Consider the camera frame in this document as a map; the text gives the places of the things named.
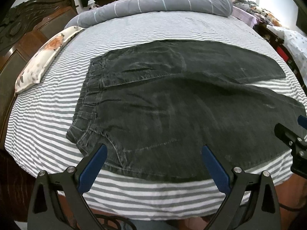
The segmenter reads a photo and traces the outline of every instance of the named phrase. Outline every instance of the gray pillow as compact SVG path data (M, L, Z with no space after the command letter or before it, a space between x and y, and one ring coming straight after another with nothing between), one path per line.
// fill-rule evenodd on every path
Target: gray pillow
M231 0L119 0L75 16L65 28L87 28L117 17L154 11L193 11L228 17L233 7Z

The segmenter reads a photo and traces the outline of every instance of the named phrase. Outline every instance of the denim pants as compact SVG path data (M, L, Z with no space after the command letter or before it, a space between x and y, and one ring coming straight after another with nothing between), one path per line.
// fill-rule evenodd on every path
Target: denim pants
M288 148L282 123L298 135L298 101L247 85L283 78L273 59L219 42L156 41L91 60L67 138L84 155L106 144L103 168L161 182L209 179L208 144L249 169Z

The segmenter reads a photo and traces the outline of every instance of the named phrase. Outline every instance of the blue gripper pad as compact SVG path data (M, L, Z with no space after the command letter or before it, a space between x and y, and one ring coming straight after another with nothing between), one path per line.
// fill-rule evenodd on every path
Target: blue gripper pad
M215 185L221 193L228 195L231 191L230 188L230 178L226 171L215 158L214 154L211 152L207 145L203 146L201 152L203 162L210 173Z
M307 118L305 118L304 116L300 115L297 118L297 122L298 122L298 125L302 126L303 128L305 128L307 130Z
M107 147L103 144L94 154L92 159L79 176L78 191L80 194L90 191L99 171L101 170L106 158L108 156Z

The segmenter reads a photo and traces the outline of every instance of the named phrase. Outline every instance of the floral pillow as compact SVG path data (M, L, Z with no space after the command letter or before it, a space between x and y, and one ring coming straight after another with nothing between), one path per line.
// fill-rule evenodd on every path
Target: floral pillow
M83 30L82 27L68 27L48 40L19 74L15 82L15 93L21 93L33 85L39 84L55 57L81 30Z

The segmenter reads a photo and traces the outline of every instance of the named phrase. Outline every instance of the striped bed sheet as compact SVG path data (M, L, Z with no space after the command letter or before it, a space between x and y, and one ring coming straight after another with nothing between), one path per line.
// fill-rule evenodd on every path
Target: striped bed sheet
M165 39L219 41L265 54L277 61L286 78L251 85L292 97L307 108L307 98L292 71L242 21L196 12L150 12L89 27L68 43L42 82L17 97L9 119L6 150L35 177L40 170L55 173L77 165L82 155L65 134L72 123L90 59L110 50ZM291 164L289 150L248 171L268 170L277 185L292 175ZM224 199L213 180L157 183L105 170L100 171L91 190L83 196L91 208L138 220L205 216L216 212Z

